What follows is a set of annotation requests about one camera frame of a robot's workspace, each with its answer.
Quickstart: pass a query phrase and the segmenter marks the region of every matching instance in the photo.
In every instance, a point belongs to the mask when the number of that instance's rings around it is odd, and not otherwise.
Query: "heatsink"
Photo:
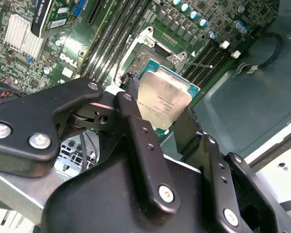
[[[31,33],[31,23],[21,16],[11,15],[4,43],[23,53],[27,58],[37,59],[44,40]]]

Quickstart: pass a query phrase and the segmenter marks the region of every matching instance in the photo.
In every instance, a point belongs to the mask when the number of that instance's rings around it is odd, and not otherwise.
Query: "black plastic bracket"
[[[69,124],[76,128],[96,129],[114,133],[117,122],[117,113],[114,107],[114,95],[104,92],[99,102],[85,104],[76,109],[69,118]]]
[[[202,171],[203,211],[213,232],[243,232],[229,165],[221,158],[218,143],[205,134],[193,109],[186,108],[173,124],[177,150],[183,161]]]
[[[119,92],[115,105],[122,117],[139,204],[151,220],[164,223],[179,210],[180,198],[157,137],[130,94]]]
[[[103,94],[101,87],[92,89],[89,82],[80,78],[0,105],[0,123],[12,130],[9,136],[0,139],[0,171],[27,177],[49,172],[72,112],[86,103],[99,102]],[[30,146],[29,138],[36,133],[50,138],[47,149]]]
[[[232,170],[239,209],[249,227],[261,233],[291,233],[291,218],[245,160],[235,153],[224,159]]]

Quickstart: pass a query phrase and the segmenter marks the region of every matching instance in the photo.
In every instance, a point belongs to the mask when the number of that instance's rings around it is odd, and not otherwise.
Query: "gray metal panel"
[[[223,153],[248,156],[291,122],[291,21],[279,18],[268,29],[283,36],[278,59],[264,70],[232,79],[228,71],[195,106],[203,130],[219,143]],[[259,39],[249,50],[251,61],[266,61],[276,41]],[[173,136],[163,152],[178,157]]]
[[[280,1],[279,15],[291,17],[291,0],[281,0]]]
[[[291,149],[258,171],[257,176],[279,203],[290,201]]]

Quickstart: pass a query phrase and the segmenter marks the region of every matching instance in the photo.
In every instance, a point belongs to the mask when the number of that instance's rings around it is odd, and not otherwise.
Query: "chip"
[[[265,14],[267,13],[267,11],[268,11],[267,7],[264,6],[264,7],[262,8],[262,10],[260,11],[260,14],[261,14],[261,15],[265,15]]]
[[[171,10],[169,15],[173,16],[175,13],[176,13],[175,11]]]
[[[48,55],[48,58],[51,60],[51,61],[55,61],[56,60],[56,56],[54,54],[49,54]]]
[[[177,31],[177,34],[179,36],[183,36],[184,33],[185,33],[185,28],[184,27],[180,27],[179,30]]]
[[[238,34],[235,36],[236,41],[240,41],[242,39],[242,35]]]
[[[46,61],[44,64],[45,64],[45,67],[50,67],[51,66],[51,62],[49,62],[49,61]]]
[[[179,28],[179,24],[177,22],[174,22],[171,26],[170,29],[173,30],[174,32],[177,31]]]
[[[193,36],[193,38],[190,41],[190,45],[192,45],[192,46],[195,45],[197,41],[198,41],[197,36]]]
[[[142,118],[165,131],[198,92],[197,86],[151,59],[141,73],[137,103]]]
[[[219,28],[218,28],[217,25],[214,25],[214,26],[212,27],[212,31],[213,31],[213,32],[216,32],[216,31],[218,31],[218,30],[219,30]]]
[[[192,33],[186,32],[186,34],[184,34],[183,36],[183,39],[188,42],[191,39],[191,37],[192,37]]]
[[[4,0],[3,5],[6,6],[7,8],[11,7],[11,1],[10,0]]]
[[[6,60],[6,63],[10,65],[12,62],[12,56],[10,54],[7,54],[5,56],[5,60]]]
[[[165,26],[169,26],[172,23],[173,19],[170,16],[167,16],[164,20],[163,20],[163,24]]]
[[[206,6],[206,4],[203,2],[203,1],[201,1],[198,5],[197,5],[197,7],[199,8],[199,9],[204,9],[205,8],[205,6]]]
[[[227,1],[227,0],[223,1],[223,2],[222,2],[222,6],[223,6],[223,7],[227,7],[227,6],[228,6],[228,1]]]
[[[160,11],[159,14],[157,15],[157,19],[159,21],[162,21],[163,19],[165,19],[166,17],[166,13],[164,11]]]
[[[228,33],[232,28],[230,26],[226,26],[225,31]]]
[[[39,85],[39,82],[35,79],[32,79],[31,82],[30,82],[30,86],[33,87],[33,88],[37,88]]]

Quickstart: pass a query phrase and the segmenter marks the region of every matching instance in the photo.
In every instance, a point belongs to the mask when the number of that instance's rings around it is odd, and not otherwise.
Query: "cable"
[[[213,65],[204,65],[204,64],[195,63],[195,62],[182,62],[182,63],[193,65],[193,66],[198,66],[198,67],[210,68],[210,69],[213,68]]]
[[[82,169],[81,172],[85,172],[87,170],[87,150],[86,143],[83,133],[80,134],[81,147],[82,147]]]
[[[81,152],[79,152],[79,151],[74,151],[74,152],[70,152],[68,155],[66,155],[67,157],[71,157],[71,155],[73,155],[73,154],[76,154],[76,155],[78,155],[78,154],[82,154]]]
[[[16,90],[13,90],[13,89],[10,89],[10,88],[6,88],[6,87],[0,87],[0,90],[1,91],[10,91],[12,93],[16,93],[18,95],[22,95],[22,94],[28,94],[27,92],[21,92],[21,91],[16,91]]]
[[[258,65],[258,69],[264,69],[265,67],[269,66],[272,62],[274,62],[277,59],[279,52],[281,50],[282,44],[283,44],[283,39],[281,35],[277,33],[265,33],[262,35],[262,37],[275,38],[277,40],[277,46],[272,56],[263,64]]]
[[[91,137],[88,135],[88,133],[87,133],[87,132],[84,132],[84,133],[85,133],[85,135],[87,136],[89,142],[92,144],[92,147],[93,147],[93,149],[94,149],[94,153],[95,153],[95,156],[96,156],[96,159],[97,159],[97,158],[98,158],[98,150],[97,150],[97,148],[95,147],[95,145],[94,145],[94,143],[93,143]]]

